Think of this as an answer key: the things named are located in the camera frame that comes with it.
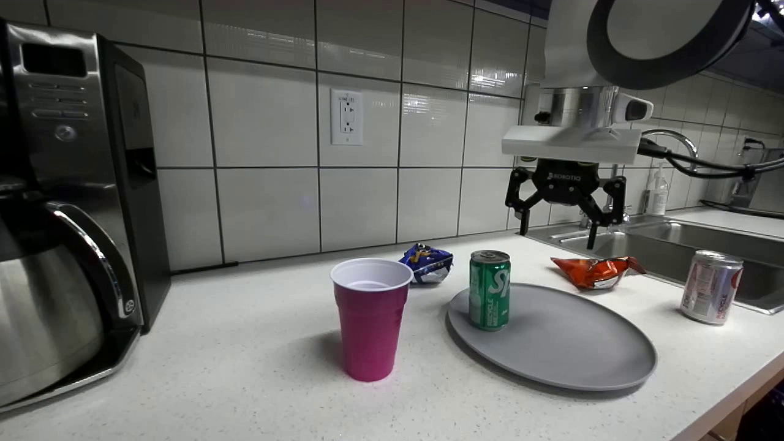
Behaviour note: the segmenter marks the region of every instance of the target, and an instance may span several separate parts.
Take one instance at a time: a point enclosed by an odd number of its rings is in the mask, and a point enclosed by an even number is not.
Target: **cable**
[[[694,170],[680,166],[673,157],[667,157],[667,162],[671,166],[676,166],[680,173],[696,177],[696,178],[738,178],[738,177],[744,178],[747,177],[747,170],[738,170],[738,172],[728,172],[728,173],[704,173],[704,172],[694,172]]]
[[[763,162],[763,163],[754,163],[754,166],[729,166],[729,163],[718,163],[718,162],[705,162],[705,160],[696,160],[696,157],[685,157],[685,154],[676,154],[647,136],[640,140],[640,146],[638,146],[640,154],[645,157],[655,157],[655,160],[667,160],[673,170],[679,170],[680,173],[685,177],[696,177],[696,178],[753,178],[754,173],[767,173],[767,172],[774,172],[774,170],[784,170],[784,157],[778,160],[771,160],[771,162]]]
[[[673,160],[680,160],[680,162],[690,162],[690,163],[699,163],[699,166],[705,166],[705,170],[738,172],[738,166],[729,166],[729,163],[705,162],[705,160],[696,160],[696,157],[685,157],[685,154],[676,154],[676,152],[668,152],[667,157],[673,157]]]

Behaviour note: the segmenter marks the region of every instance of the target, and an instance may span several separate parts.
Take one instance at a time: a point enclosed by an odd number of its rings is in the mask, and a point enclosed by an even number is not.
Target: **soda can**
[[[509,254],[471,253],[469,318],[475,329],[497,331],[509,321]]]
[[[704,323],[725,323],[739,276],[739,260],[712,249],[699,249],[690,260],[680,312]]]

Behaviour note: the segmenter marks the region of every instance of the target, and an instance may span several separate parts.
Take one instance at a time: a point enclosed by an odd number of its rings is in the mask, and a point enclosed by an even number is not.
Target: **wall tile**
[[[718,136],[720,136],[720,127],[712,127],[712,124],[701,127],[701,136],[699,136],[701,160],[707,160],[707,162],[718,160]]]
[[[475,11],[471,91],[522,96],[529,25]]]
[[[461,234],[504,231],[509,170],[462,170]]]
[[[458,232],[461,170],[402,170],[397,243]]]
[[[334,144],[334,91],[362,92],[364,144]],[[397,166],[400,86],[351,75],[319,75],[319,130],[324,166]]]
[[[319,0],[319,65],[400,78],[402,0]]]
[[[575,226],[582,228],[582,210],[579,206],[560,206],[552,204],[548,206],[548,226]]]
[[[625,194],[625,214],[640,216],[645,210],[642,192],[647,188],[650,170],[625,170],[628,194]]]
[[[324,249],[394,243],[397,170],[324,170]]]
[[[707,75],[705,122],[720,124],[725,119],[728,87],[722,78]]]
[[[747,87],[744,92],[744,124],[743,127],[750,127],[750,130],[760,130],[765,133],[767,130],[767,112],[769,112],[769,96],[763,91],[763,87]]]
[[[546,30],[529,30],[529,47],[525,58],[525,86],[543,80],[543,35]]]
[[[728,107],[725,107],[725,127],[739,127],[739,118],[743,118],[743,87],[736,80],[725,80],[725,97],[728,97]]]
[[[54,26],[115,42],[200,51],[198,0],[50,0]]]
[[[144,63],[157,163],[213,166],[204,58],[123,49]]]
[[[160,170],[171,270],[221,264],[216,173],[211,170]]]
[[[739,162],[739,140],[736,127],[722,127],[716,144],[716,162],[738,163]]]
[[[449,0],[406,3],[405,80],[466,87],[471,19],[471,7]]]
[[[405,86],[402,166],[461,166],[466,92]]]
[[[685,116],[684,119],[689,122],[705,122],[707,118],[707,100],[711,100],[711,80],[707,75],[694,75],[689,78],[689,103],[685,103]]]
[[[2,0],[0,18],[23,25],[47,25],[45,0]]]
[[[319,253],[317,170],[221,170],[225,261]]]
[[[503,152],[504,133],[516,124],[519,100],[469,96],[466,166],[509,166]]]
[[[221,166],[317,166],[317,74],[211,58]]]
[[[690,96],[694,96],[690,80],[679,80],[679,84],[667,86],[660,118],[685,119]]]
[[[205,51],[317,65],[313,0],[204,0]]]
[[[684,209],[689,204],[689,188],[690,188],[690,177],[673,172],[668,178],[667,206]]]

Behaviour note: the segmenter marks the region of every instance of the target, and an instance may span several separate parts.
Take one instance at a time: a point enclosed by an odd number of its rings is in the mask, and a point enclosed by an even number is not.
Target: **cabinet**
[[[784,379],[784,353],[696,418],[676,441],[736,441],[739,418]]]

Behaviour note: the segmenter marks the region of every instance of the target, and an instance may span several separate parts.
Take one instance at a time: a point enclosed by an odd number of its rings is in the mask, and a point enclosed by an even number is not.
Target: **plastic cup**
[[[334,268],[341,312],[344,369],[377,383],[394,367],[411,270],[393,260],[348,260]]]

